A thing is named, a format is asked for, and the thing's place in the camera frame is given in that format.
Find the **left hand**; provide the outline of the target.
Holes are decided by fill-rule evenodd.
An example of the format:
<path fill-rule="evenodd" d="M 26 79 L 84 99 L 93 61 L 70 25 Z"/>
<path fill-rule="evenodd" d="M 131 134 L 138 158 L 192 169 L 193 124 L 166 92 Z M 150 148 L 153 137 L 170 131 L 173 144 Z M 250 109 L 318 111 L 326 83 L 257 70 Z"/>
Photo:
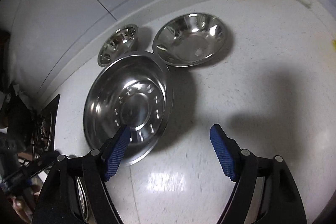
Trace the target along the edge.
<path fill-rule="evenodd" d="M 31 223 L 41 187 L 31 185 L 18 196 L 12 197 L 12 206 L 24 223 Z"/>

